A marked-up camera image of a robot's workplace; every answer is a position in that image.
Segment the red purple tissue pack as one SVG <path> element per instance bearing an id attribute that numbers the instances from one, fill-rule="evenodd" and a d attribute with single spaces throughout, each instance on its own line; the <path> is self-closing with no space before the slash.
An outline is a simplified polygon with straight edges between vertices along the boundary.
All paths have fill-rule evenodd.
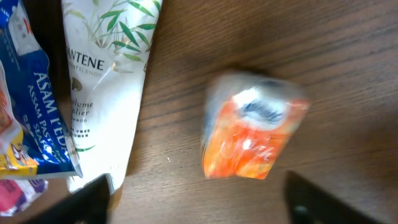
<path id="1" fill-rule="evenodd" d="M 1 216 L 12 217 L 24 211 L 48 188 L 43 179 L 1 180 Z"/>

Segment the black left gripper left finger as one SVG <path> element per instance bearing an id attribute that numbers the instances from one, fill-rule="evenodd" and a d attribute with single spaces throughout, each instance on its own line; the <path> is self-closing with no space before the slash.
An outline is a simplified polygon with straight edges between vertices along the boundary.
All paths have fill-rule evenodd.
<path id="1" fill-rule="evenodd" d="M 36 215 L 24 223 L 66 224 L 101 223 L 108 221 L 110 200 L 108 180 L 102 175 L 52 208 Z"/>

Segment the blue yellow paste sachet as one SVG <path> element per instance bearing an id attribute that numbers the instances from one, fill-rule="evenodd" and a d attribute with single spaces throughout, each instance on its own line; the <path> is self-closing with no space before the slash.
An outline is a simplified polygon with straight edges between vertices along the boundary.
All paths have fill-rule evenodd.
<path id="1" fill-rule="evenodd" d="M 82 176 L 21 1 L 1 1 L 1 178 Z"/>

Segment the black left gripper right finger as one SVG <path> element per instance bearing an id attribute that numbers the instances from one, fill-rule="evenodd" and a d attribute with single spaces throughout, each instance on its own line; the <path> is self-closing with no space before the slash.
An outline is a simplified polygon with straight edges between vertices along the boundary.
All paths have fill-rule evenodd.
<path id="1" fill-rule="evenodd" d="M 285 178 L 284 199 L 293 224 L 381 223 L 292 171 Z"/>

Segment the white shampoo tube gold cap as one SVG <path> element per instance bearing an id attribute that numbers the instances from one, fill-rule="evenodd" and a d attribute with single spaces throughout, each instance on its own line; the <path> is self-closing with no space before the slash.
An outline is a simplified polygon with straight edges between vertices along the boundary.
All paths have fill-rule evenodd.
<path id="1" fill-rule="evenodd" d="M 119 189 L 132 151 L 150 48 L 162 0 L 63 0 L 71 81 L 72 139 L 81 177 L 76 192 L 101 175 Z"/>

